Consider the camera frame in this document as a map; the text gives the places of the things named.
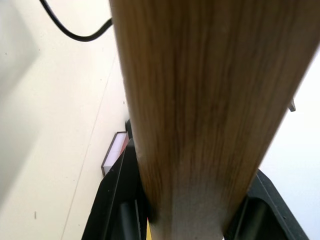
wood grain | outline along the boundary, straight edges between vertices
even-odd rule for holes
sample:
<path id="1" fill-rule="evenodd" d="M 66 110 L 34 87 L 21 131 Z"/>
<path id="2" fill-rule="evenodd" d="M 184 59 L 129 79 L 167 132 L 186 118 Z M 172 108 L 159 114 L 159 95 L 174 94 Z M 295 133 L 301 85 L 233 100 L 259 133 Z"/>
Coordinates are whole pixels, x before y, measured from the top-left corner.
<path id="1" fill-rule="evenodd" d="M 315 0 L 111 0 L 153 240 L 221 240 L 320 39 Z"/>

white surface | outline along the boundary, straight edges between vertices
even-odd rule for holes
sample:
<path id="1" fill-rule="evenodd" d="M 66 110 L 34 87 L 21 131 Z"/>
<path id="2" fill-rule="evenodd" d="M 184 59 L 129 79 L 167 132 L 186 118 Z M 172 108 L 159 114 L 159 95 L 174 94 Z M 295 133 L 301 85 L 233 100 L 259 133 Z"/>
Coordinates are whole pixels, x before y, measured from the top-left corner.
<path id="1" fill-rule="evenodd" d="M 110 17 L 105 0 L 48 2 L 80 35 Z M 14 169 L 0 175 L 10 184 L 0 195 L 0 239 L 78 240 L 102 179 L 101 163 L 128 118 L 113 28 L 94 42 L 76 42 L 38 0 L 14 3 L 38 57 L 0 103 L 0 145 L 10 148 L 0 153 L 0 169 Z"/>
<path id="2" fill-rule="evenodd" d="M 5 199 L 0 195 L 0 240 L 79 240 L 102 160 L 128 117 L 114 33 L 76 42 L 54 26 L 39 1 L 14 2 L 38 58 L 0 102 L 6 150 L 0 149 L 0 182 L 11 187 Z M 92 33 L 110 16 L 105 0 L 49 3 L 78 34 Z M 320 236 L 319 69 L 317 57 L 295 97 L 297 111 L 286 115 L 260 166 L 311 240 Z"/>
<path id="3" fill-rule="evenodd" d="M 320 236 L 319 80 L 318 51 L 260 166 L 311 240 Z"/>
<path id="4" fill-rule="evenodd" d="M 127 136 L 126 132 L 122 132 L 122 133 L 119 132 L 115 136 L 114 142 L 112 143 L 111 149 L 108 153 L 108 156 L 106 156 L 106 160 L 103 164 L 105 174 L 109 172 L 111 167 L 115 164 L 116 160 L 120 156 L 126 136 Z"/>

yellow object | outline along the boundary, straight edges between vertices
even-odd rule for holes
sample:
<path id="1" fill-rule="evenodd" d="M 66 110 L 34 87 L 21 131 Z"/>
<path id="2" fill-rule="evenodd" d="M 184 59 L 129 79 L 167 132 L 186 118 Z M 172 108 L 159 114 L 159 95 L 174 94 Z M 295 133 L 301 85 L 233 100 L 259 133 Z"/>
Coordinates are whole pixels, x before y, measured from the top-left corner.
<path id="1" fill-rule="evenodd" d="M 149 221 L 146 223 L 146 240 L 151 240 Z"/>

